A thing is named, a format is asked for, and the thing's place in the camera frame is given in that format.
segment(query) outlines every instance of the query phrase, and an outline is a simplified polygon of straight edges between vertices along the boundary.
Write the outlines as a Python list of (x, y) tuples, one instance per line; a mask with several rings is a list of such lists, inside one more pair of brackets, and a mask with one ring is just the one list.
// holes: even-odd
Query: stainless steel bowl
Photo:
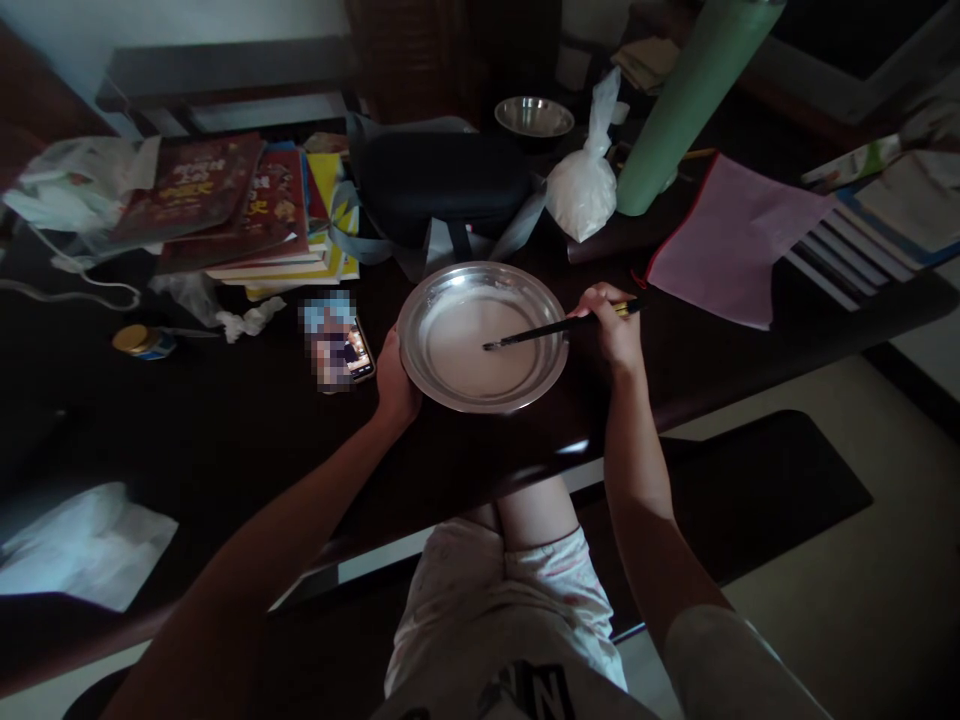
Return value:
[(403, 304), (397, 332), (400, 356), (414, 385), (441, 405), (468, 413), (505, 413), (529, 405), (549, 390), (567, 362), (565, 333), (528, 342), (536, 346), (530, 373), (516, 387), (495, 396), (465, 395), (443, 382), (433, 367), (428, 342), (430, 311), (438, 302), (461, 295), (484, 293), (519, 312), (530, 327), (558, 322), (564, 317), (559, 301), (547, 286), (510, 265), (468, 262), (452, 265), (421, 282)]
[(510, 98), (497, 105), (494, 115), (507, 130), (525, 137), (555, 138), (573, 129), (573, 114), (545, 98)]

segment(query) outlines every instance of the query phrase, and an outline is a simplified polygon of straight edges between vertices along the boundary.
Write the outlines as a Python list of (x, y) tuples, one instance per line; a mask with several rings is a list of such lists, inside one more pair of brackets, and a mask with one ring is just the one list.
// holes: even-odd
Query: white batter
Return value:
[(533, 371), (536, 341), (497, 350), (483, 344), (530, 330), (514, 308), (482, 294), (443, 303), (426, 324), (427, 353), (437, 377), (470, 397), (496, 397), (517, 388)]

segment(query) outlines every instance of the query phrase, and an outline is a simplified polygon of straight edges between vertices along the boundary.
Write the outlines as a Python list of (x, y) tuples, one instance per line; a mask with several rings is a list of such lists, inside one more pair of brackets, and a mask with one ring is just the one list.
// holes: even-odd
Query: pink folder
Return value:
[(727, 320), (769, 330), (773, 264), (835, 206), (718, 154), (644, 280)]

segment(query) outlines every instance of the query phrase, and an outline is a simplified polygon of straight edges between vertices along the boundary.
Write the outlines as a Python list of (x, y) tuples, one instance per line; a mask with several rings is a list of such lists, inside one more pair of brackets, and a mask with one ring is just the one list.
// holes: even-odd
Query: black case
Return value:
[(476, 133), (391, 133), (360, 158), (363, 202), (381, 232), (423, 247), (430, 218), (450, 228), (457, 262), (470, 258), (466, 225), (496, 240), (530, 195), (523, 154)]

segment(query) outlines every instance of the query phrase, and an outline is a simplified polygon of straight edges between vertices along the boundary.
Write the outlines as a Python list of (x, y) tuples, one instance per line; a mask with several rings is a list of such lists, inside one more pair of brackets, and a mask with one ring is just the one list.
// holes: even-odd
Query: rolled yoga mat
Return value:
[(617, 210), (642, 215), (740, 77), (785, 0), (707, 0), (617, 180)]

